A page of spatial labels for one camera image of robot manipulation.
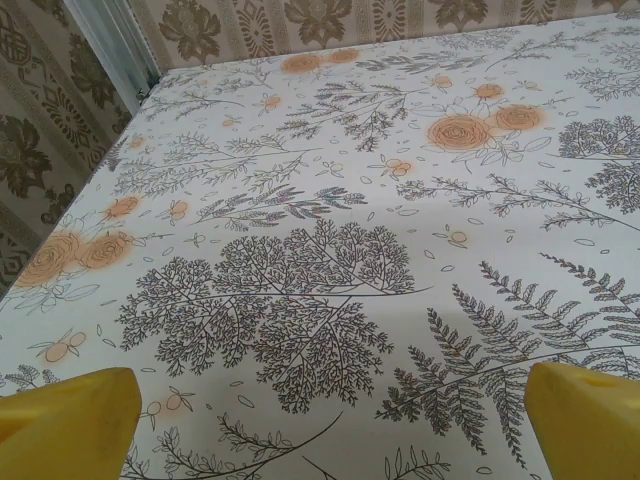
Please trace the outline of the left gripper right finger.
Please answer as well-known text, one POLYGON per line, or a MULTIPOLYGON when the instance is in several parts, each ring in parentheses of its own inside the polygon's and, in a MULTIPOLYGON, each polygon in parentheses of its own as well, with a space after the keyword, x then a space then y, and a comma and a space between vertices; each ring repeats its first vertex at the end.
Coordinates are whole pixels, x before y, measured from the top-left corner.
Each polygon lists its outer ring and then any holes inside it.
POLYGON ((553 480, 640 480, 640 381, 537 363, 524 402, 553 480))

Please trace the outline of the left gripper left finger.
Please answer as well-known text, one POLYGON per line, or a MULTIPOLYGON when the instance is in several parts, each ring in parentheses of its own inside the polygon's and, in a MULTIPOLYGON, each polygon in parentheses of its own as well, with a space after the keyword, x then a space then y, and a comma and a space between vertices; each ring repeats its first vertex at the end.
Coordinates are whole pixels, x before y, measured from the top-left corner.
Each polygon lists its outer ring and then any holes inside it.
POLYGON ((0 398, 0 480, 119 480, 141 405, 129 368, 0 398))

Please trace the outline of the floral white tablecloth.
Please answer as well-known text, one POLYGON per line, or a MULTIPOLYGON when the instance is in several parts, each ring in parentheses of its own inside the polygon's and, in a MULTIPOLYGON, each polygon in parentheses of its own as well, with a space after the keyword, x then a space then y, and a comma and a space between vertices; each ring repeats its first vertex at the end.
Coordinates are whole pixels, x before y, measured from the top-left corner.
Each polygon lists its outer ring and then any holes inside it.
POLYGON ((640 379, 640 10, 174 70, 0 302, 122 480, 551 480, 539 361, 640 379))

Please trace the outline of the aluminium frame post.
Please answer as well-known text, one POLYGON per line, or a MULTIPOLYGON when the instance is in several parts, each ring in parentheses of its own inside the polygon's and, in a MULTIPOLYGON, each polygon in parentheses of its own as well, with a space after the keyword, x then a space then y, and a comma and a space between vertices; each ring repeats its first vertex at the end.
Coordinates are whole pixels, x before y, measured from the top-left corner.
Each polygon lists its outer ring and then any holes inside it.
POLYGON ((63 0, 101 66, 133 115, 161 72, 129 0, 63 0))

